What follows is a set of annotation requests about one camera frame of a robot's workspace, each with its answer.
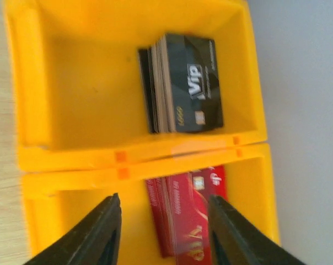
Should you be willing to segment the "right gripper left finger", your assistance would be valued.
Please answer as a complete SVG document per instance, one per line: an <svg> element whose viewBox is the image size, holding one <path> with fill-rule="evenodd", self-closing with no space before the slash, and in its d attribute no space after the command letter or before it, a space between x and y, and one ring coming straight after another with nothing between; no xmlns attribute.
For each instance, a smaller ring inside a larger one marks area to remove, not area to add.
<svg viewBox="0 0 333 265"><path fill-rule="evenodd" d="M121 205L115 193L26 264L117 264L120 238Z"/></svg>

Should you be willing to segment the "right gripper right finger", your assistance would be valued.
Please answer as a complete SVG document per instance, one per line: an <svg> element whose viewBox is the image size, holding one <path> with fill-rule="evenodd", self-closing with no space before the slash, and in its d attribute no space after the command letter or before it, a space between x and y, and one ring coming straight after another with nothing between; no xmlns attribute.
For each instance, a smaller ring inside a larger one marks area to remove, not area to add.
<svg viewBox="0 0 333 265"><path fill-rule="evenodd" d="M208 202L208 234L213 264L303 264L217 195Z"/></svg>

